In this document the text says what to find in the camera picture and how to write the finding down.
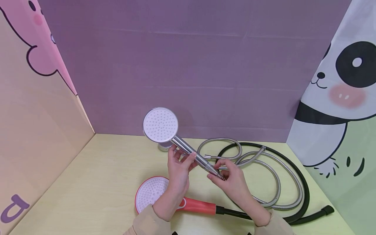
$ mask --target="purple letter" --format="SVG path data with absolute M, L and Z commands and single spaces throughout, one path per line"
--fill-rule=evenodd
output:
M 5 210 L 3 211 L 3 213 L 1 214 L 1 221 L 3 223 L 10 223 L 12 222 L 13 220 L 15 220 L 18 216 L 20 216 L 22 214 L 22 212 L 24 210 L 26 210 L 27 208 L 30 207 L 29 204 L 27 204 L 26 202 L 24 202 L 20 196 L 18 196 L 17 194 L 13 195 L 11 197 L 13 203 L 10 204 L 7 208 L 5 208 Z M 8 217 L 8 212 L 10 211 L 10 209 L 12 209 L 15 205 L 19 206 L 20 207 L 20 210 L 13 216 L 11 217 Z

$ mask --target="purple wall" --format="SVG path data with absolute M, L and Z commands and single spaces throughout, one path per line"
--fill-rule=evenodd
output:
M 285 142 L 350 0 L 39 0 L 96 133 Z

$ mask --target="sleeve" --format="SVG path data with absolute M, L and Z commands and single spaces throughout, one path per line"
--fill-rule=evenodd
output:
M 295 235 L 291 226 L 277 212 L 271 210 L 270 213 L 269 224 L 255 227 L 255 235 Z
M 148 205 L 133 221 L 124 235 L 166 235 L 171 234 L 170 222 L 159 218 L 152 205 Z

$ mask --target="stainless steel shower hose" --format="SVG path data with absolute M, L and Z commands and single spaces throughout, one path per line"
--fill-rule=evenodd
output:
M 276 209 L 276 210 L 287 211 L 287 210 L 291 210 L 291 209 L 296 208 L 301 203 L 301 201 L 303 199 L 303 190 L 302 190 L 302 186 L 300 184 L 300 181 L 298 180 L 298 178 L 296 177 L 294 172 L 285 163 L 283 163 L 277 157 L 275 157 L 275 156 L 273 156 L 269 153 L 264 152 L 265 151 L 264 146 L 262 146 L 259 151 L 252 151 L 252 152 L 248 152 L 248 153 L 245 153 L 244 155 L 242 155 L 243 149 L 242 149 L 242 146 L 240 145 L 240 143 L 238 141 L 236 141 L 234 139 L 230 139 L 230 138 L 213 138 L 213 139 L 208 139 L 208 140 L 205 140 L 204 142 L 202 142 L 200 144 L 199 148 L 197 149 L 197 152 L 200 153 L 202 147 L 205 144 L 207 144 L 209 142 L 213 142 L 213 141 L 234 142 L 238 146 L 239 153 L 236 156 L 233 156 L 233 157 L 220 157 L 220 156 L 205 155 L 204 158 L 206 158 L 206 159 L 229 159 L 229 160 L 232 160 L 232 161 L 235 160 L 235 165 L 237 165 L 238 167 L 242 167 L 244 165 L 247 165 L 249 163 L 254 162 L 254 163 L 257 163 L 257 164 L 260 164 L 260 165 L 266 167 L 273 174 L 273 176 L 276 180 L 276 184 L 277 184 L 276 195 L 274 196 L 273 200 L 271 200 L 270 202 L 265 202 L 265 201 L 255 197 L 255 196 L 253 196 L 253 198 L 256 199 L 259 203 L 261 203 L 261 205 L 263 207 L 271 207 L 271 208 Z M 246 158 L 248 156 L 252 156 L 252 155 L 253 155 L 252 158 L 243 160 L 244 158 Z M 273 170 L 273 168 L 271 166 L 269 166 L 268 164 L 256 159 L 260 155 L 267 156 L 267 157 L 273 159 L 274 161 L 278 162 L 289 173 L 289 175 L 292 177 L 292 179 L 294 180 L 295 185 L 298 189 L 298 198 L 295 202 L 288 204 L 288 205 L 277 205 L 276 204 L 278 199 L 279 199 L 279 196 L 281 194 L 281 183 L 280 183 L 280 180 L 279 180 L 277 173 L 275 172 L 275 170 Z M 220 167 L 219 169 L 220 170 L 226 170 L 227 168 L 226 167 Z

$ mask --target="tabletop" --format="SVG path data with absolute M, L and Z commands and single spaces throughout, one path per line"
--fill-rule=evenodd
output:
M 203 141 L 186 139 L 194 148 Z M 216 155 L 226 142 L 207 144 L 202 153 Z M 294 162 L 309 185 L 311 200 L 306 215 L 332 205 L 304 166 L 285 143 L 259 143 L 271 147 Z M 258 150 L 244 147 L 243 153 Z M 234 156 L 236 148 L 225 156 Z M 297 197 L 297 189 L 289 174 L 274 160 L 260 156 L 278 173 L 282 191 L 279 204 L 289 204 Z M 273 175 L 263 166 L 249 164 L 243 168 L 251 193 L 265 201 L 276 191 Z M 206 171 L 196 167 L 190 173 L 187 197 L 216 203 L 229 209 L 238 208 L 226 195 L 206 178 Z M 134 198 L 138 187 L 153 176 L 168 177 L 167 153 L 144 136 L 96 134 L 67 169 L 44 193 L 33 208 L 11 232 L 11 235 L 119 235 L 133 222 L 137 213 Z M 294 214 L 279 211 L 282 216 Z M 171 229 L 179 235 L 247 235 L 253 234 L 253 222 L 229 215 L 202 215 L 176 212 Z M 353 235 L 349 226 L 336 211 L 308 224 L 294 226 L 298 235 Z

